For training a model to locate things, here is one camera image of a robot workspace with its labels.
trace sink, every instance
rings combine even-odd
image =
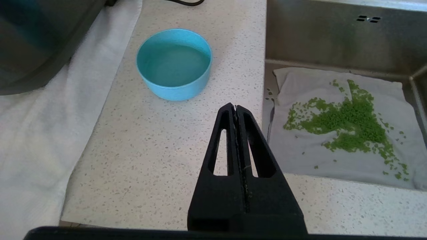
[[[268,132],[278,93],[272,70],[306,67],[401,82],[426,143],[425,23],[427,13],[421,11],[317,0],[268,0],[264,133]]]

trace white cloth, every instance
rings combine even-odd
[[[269,145],[282,171],[427,190],[427,150],[414,109],[405,101],[401,83],[296,67],[275,70],[274,73],[280,93],[276,100]],[[329,84],[334,79],[344,88],[344,92]],[[393,143],[400,163],[407,164],[408,176],[403,174],[402,179],[397,179],[395,174],[402,172],[401,167],[398,165],[399,169],[390,170],[378,153],[348,153],[342,149],[332,152],[321,146],[324,142],[333,141],[336,131],[315,135],[305,130],[289,131],[283,128],[295,102],[303,104],[318,97],[326,102],[338,103],[344,101],[345,93],[351,99],[347,79],[354,80],[361,89],[371,93],[374,110],[381,113],[381,116],[377,114],[377,118],[381,117],[384,122],[394,126],[394,130],[386,132],[386,135]]]
[[[68,179],[91,136],[141,12],[104,8],[43,89],[0,97],[0,239],[58,225]]]

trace countertop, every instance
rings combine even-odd
[[[68,185],[63,221],[116,228],[179,229],[218,109],[228,102],[261,124],[265,0],[209,0],[189,8],[144,0],[102,114]],[[140,44],[169,28],[210,43],[211,78],[197,97],[156,97],[135,67]],[[218,161],[225,159],[220,148]],[[427,194],[285,174],[312,234],[427,237]]]

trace cable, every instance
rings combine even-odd
[[[205,0],[200,0],[200,1],[195,2],[195,3],[188,3],[188,2],[185,2],[185,1],[181,1],[181,0],[166,0],[166,1],[171,1],[171,2],[179,3],[179,4],[182,4],[182,5],[185,5],[185,6],[194,7],[194,6],[200,5]]]

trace green pellet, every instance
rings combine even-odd
[[[390,129],[394,130],[394,127],[384,122],[382,118],[379,118],[380,121],[377,120],[377,115],[381,116],[381,113],[374,112],[374,97],[368,91],[361,89],[353,80],[348,79],[347,83],[351,100],[345,97],[343,102],[328,103],[324,99],[314,97],[305,103],[296,102],[289,111],[284,129],[307,131],[316,135],[336,132],[336,137],[322,143],[321,146],[331,152],[342,149],[347,152],[378,153],[384,159],[384,164],[389,165],[390,170],[401,168],[406,174],[406,165],[391,164],[393,161],[399,161],[395,156],[393,144],[386,136],[386,133],[390,133]],[[340,91],[344,90],[336,79],[330,84],[338,87]]]

